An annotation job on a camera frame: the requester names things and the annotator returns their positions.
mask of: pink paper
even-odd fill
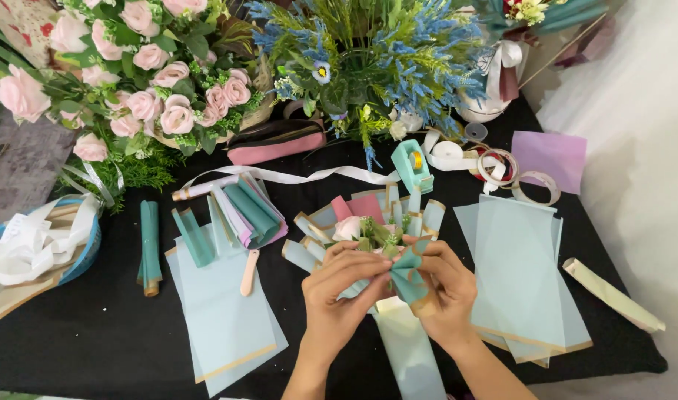
[[[515,131],[512,155],[520,172],[548,174],[566,193],[581,194],[581,176],[586,164],[586,138],[556,133]],[[544,186],[534,178],[523,182]]]
[[[381,206],[375,194],[369,194],[358,199],[344,201],[341,196],[332,200],[332,208],[337,216],[337,222],[342,222],[348,216],[372,216],[374,221],[386,225],[381,213]]]

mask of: flower basket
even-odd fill
[[[260,92],[267,93],[273,89],[272,82],[273,82],[272,71],[270,70],[270,66],[268,65],[267,62],[267,56],[263,54],[262,57],[260,58],[258,75],[257,77],[255,77],[255,79],[253,79],[252,86],[255,87]],[[272,108],[274,107],[275,104],[274,100],[275,93],[274,92],[267,93],[265,97],[262,99],[260,105],[255,110],[243,115],[243,119],[240,123],[240,130],[244,130],[246,128],[264,123],[267,120],[269,120],[270,114],[272,114]],[[216,139],[215,142],[225,143],[226,141],[230,140],[230,138],[233,137],[233,135],[234,133],[232,131],[228,131],[227,136],[225,137],[221,136],[218,139]],[[168,147],[172,147],[174,149],[179,148],[178,144],[174,139],[166,139],[160,130],[156,130],[156,132],[154,132],[154,138]]]

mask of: table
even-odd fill
[[[486,142],[506,150],[510,149],[513,131],[540,131],[523,97],[486,125],[490,130]],[[385,142],[375,146],[377,159],[384,167],[376,171],[383,174],[393,171],[390,154],[395,145]],[[302,176],[342,165],[365,168],[361,144],[356,142],[322,149],[303,160],[305,156],[285,157],[258,167]],[[199,223],[210,222],[205,198],[174,204],[170,193],[197,174],[228,164],[225,152],[220,149],[210,157],[196,154],[187,160],[185,168],[175,171],[176,184],[168,185],[163,193],[151,188],[129,189],[124,196],[125,211],[102,220],[102,249],[95,264],[81,277],[43,293],[0,321],[0,389],[95,400],[207,399],[203,384],[194,384],[181,304],[166,261],[162,259],[165,280],[158,296],[144,297],[141,287],[136,285],[141,255],[139,203],[144,199],[159,202],[160,247],[161,251],[168,250],[174,246],[174,237],[179,236],[170,213],[172,208],[182,210],[191,206]],[[466,171],[432,169],[432,172],[435,189],[423,196],[422,205],[428,199],[446,205],[448,212],[440,238],[473,269],[467,244],[450,209],[476,203],[483,184]],[[288,221],[300,211],[314,212],[336,195],[347,198],[351,193],[379,188],[338,176],[295,186],[271,182],[266,186],[273,203]],[[403,184],[399,187],[401,196],[408,194]],[[546,190],[536,186],[525,190],[528,189]],[[510,193],[500,190],[497,195]],[[559,210],[557,215],[564,218],[559,265],[569,257],[576,257],[627,293],[578,197],[563,194],[554,206]],[[302,232],[290,224],[287,239],[299,241],[302,237]],[[289,348],[228,387],[221,393],[224,397],[279,399],[290,378],[306,326],[300,283],[307,273],[281,258],[283,243],[280,240],[262,249],[258,271]],[[588,293],[572,277],[566,274],[564,277],[594,345],[555,357],[548,369],[532,363],[516,365],[509,353],[492,347],[525,384],[667,370],[667,361],[655,349],[649,334]],[[465,382],[447,353],[434,343],[433,352],[446,389],[451,393],[465,389]],[[332,365],[327,399],[399,399],[371,317],[363,320]]]

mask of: tape dispenser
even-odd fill
[[[414,186],[421,189],[421,194],[433,191],[434,177],[428,171],[428,163],[418,141],[411,139],[399,143],[391,154],[391,160],[408,191]]]

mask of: hand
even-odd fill
[[[403,241],[411,245],[418,238],[404,235]],[[430,273],[438,280],[435,289],[440,307],[437,313],[422,317],[421,324],[436,343],[456,358],[465,345],[476,340],[476,333],[470,325],[470,313],[477,296],[475,274],[465,268],[444,241],[429,243],[422,261],[418,270]],[[433,282],[427,280],[427,283],[431,285]]]
[[[307,306],[307,331],[300,353],[311,354],[319,368],[329,368],[349,342],[369,308],[386,297],[393,262],[384,256],[356,251],[358,242],[340,241],[327,250],[322,268],[302,282]],[[372,282],[359,296],[337,297],[361,279]]]

